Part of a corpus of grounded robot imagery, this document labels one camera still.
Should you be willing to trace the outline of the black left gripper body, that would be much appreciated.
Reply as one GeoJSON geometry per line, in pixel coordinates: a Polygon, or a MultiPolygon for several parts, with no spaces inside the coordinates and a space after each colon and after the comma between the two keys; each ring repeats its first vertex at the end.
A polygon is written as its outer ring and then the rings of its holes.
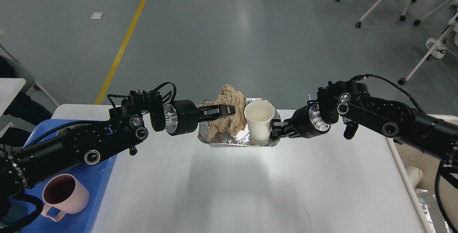
{"type": "Polygon", "coordinates": [[[169,115],[166,121],[166,131],[171,136],[194,132],[199,124],[200,110],[190,100],[178,100],[164,107],[169,115]]]}

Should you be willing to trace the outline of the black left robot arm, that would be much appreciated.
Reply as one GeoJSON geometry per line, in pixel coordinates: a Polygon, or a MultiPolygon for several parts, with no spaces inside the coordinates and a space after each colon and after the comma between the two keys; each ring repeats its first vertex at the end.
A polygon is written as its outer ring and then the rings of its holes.
{"type": "Polygon", "coordinates": [[[236,114],[233,105],[197,107],[190,100],[175,100],[176,86],[162,96],[162,83],[152,91],[130,91],[127,95],[108,94],[112,108],[106,121],[80,120],[62,124],[37,137],[17,151],[1,155],[1,219],[10,209],[10,199],[27,202],[35,210],[1,229],[13,233],[28,226],[44,210],[43,202],[26,189],[32,189],[51,176],[85,164],[95,166],[129,150],[148,137],[143,116],[149,114],[156,132],[171,136],[194,132],[200,122],[236,114]]]}

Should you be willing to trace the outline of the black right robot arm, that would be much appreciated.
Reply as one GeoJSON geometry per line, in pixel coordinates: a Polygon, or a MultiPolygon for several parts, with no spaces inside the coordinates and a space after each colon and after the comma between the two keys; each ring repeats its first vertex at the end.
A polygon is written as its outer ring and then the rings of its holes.
{"type": "Polygon", "coordinates": [[[457,140],[456,124],[426,114],[416,100],[393,82],[390,85],[406,94],[414,108],[399,101],[370,96],[368,88],[361,82],[370,74],[356,75],[348,81],[329,81],[320,87],[316,99],[297,109],[291,118],[284,121],[273,119],[270,139],[314,138],[329,132],[332,124],[342,117],[346,125],[343,136],[350,140],[361,125],[373,132],[407,144],[424,154],[439,160],[434,181],[434,192],[438,207],[449,228],[456,233],[442,205],[439,192],[440,179],[445,179],[457,188],[457,140]]]}

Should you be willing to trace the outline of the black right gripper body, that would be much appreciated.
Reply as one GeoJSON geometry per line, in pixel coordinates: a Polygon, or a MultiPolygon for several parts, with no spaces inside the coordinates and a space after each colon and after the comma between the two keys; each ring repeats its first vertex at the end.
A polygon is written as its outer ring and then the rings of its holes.
{"type": "Polygon", "coordinates": [[[288,121],[293,128],[293,132],[288,138],[314,138],[329,132],[331,125],[323,121],[319,105],[317,103],[297,109],[288,121]]]}

